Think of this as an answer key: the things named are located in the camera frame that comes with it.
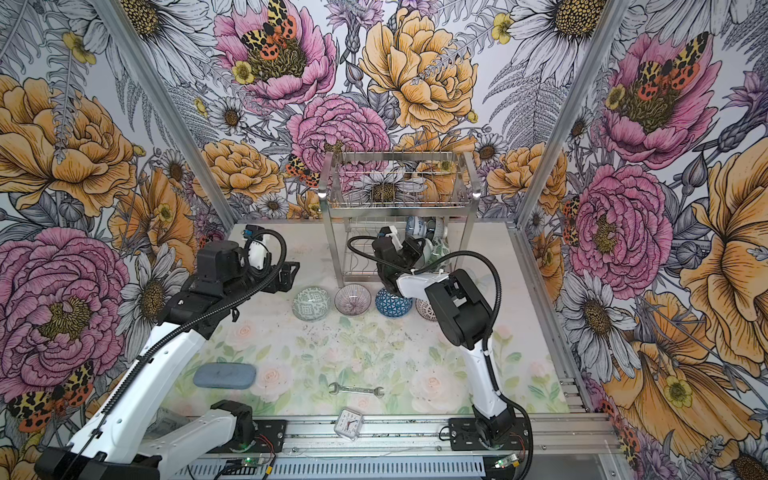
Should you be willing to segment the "blue floral bowl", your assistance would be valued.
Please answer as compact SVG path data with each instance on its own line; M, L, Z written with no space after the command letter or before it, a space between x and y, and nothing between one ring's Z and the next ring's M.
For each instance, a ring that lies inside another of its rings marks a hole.
M427 238L428 221L422 217L409 216L406 220L406 235L415 239Z

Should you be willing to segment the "mint green striped bowl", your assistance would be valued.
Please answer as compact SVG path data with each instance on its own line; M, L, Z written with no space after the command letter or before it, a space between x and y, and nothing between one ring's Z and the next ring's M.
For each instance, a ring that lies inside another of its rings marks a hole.
M422 238L421 242L422 242L423 265L426 266L426 265L428 265L428 264L430 264L432 262L431 258L432 258L432 254L433 254L433 251L434 251L434 245L427 238Z

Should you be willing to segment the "blue geometric pattern bowl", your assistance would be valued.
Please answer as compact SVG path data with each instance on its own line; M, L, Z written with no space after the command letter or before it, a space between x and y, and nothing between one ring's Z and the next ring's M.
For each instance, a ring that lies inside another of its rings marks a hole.
M413 300L411 298L403 298L392 294L385 288L380 289L376 293L374 302L377 311L387 318L403 317L413 307Z

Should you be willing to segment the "pink striped bowl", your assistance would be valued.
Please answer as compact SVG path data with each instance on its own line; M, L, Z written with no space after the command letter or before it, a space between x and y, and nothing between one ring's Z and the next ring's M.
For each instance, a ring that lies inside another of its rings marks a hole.
M334 297L336 310L344 316L360 316L372 303L370 291L361 284L348 284L340 288Z

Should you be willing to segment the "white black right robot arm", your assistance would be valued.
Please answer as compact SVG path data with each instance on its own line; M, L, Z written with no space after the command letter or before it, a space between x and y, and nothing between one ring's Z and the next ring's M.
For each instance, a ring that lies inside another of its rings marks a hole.
M424 243L423 238L401 240L393 227L382 228L371 241L378 277L389 293L430 305L444 337L464 356L478 435L484 445L496 446L517 423L517 407L499 387L490 345L501 311L499 272L487 257L469 250L453 251L421 266ZM484 297L466 270L442 268L461 257L487 267L494 281L493 301Z

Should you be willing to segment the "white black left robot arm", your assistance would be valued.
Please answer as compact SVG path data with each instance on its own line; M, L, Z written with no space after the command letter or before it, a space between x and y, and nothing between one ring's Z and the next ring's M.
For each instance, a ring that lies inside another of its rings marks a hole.
M201 455L227 446L249 449L253 410L223 400L178 429L145 441L177 377L227 319L259 293L288 292L300 265L284 238L266 229L247 239L212 242L197 270L161 310L139 356L97 413L64 447L47 447L34 465L41 479L167 479Z

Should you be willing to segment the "green leaf pattern bowl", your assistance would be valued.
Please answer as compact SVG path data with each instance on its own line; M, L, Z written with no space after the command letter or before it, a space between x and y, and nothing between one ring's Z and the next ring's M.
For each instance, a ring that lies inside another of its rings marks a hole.
M434 263L450 253L450 248L442 240L428 241L427 250L426 261L428 264Z

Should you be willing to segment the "dark grey patterned bowl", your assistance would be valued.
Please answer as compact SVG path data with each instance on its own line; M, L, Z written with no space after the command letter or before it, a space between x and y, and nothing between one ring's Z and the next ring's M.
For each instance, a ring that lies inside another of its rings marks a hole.
M426 220L426 234L425 237L430 241L438 242L445 241L447 239L448 227L446 222L441 217L428 217Z

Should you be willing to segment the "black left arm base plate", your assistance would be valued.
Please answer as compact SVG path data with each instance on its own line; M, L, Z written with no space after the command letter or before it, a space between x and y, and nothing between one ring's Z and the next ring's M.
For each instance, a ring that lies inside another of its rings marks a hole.
M281 453L287 436L286 420L254 419L244 430L239 451L248 454Z

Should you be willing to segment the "pale green patterned bowl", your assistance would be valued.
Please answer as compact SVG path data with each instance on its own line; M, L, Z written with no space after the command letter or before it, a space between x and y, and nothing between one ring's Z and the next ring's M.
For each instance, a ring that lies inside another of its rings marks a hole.
M305 322L324 319L330 311L330 294L322 287L310 286L298 292L292 303L296 318Z

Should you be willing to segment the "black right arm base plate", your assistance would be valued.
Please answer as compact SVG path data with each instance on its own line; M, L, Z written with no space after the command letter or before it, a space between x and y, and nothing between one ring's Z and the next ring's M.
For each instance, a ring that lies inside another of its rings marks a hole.
M518 416L501 425L485 423L477 418L448 419L448 436L453 451L529 451L532 448L530 423Z

